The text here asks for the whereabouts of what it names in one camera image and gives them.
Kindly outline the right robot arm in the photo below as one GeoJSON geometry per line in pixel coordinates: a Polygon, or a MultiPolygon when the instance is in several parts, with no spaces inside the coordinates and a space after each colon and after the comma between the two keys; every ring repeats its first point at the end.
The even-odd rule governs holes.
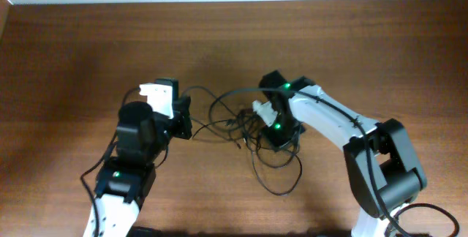
{"type": "Polygon", "coordinates": [[[399,236],[397,212],[426,188],[427,178],[403,124],[380,122],[328,96],[313,80],[286,80],[279,71],[259,82],[266,103],[253,102],[265,122],[262,137],[274,151],[297,146],[304,126],[325,136],[344,154],[352,193],[361,207],[351,236],[399,236]]]}

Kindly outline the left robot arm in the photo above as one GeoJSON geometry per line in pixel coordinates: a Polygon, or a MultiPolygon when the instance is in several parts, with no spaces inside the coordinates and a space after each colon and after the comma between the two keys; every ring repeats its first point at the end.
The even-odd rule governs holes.
{"type": "Polygon", "coordinates": [[[156,158],[168,153],[173,138],[192,136],[191,99],[179,95],[178,81],[172,78],[142,83],[135,91],[143,99],[123,100],[116,131],[94,165],[99,171],[95,187],[84,186],[91,200],[85,236],[162,234],[135,223],[156,179],[156,158]]]}

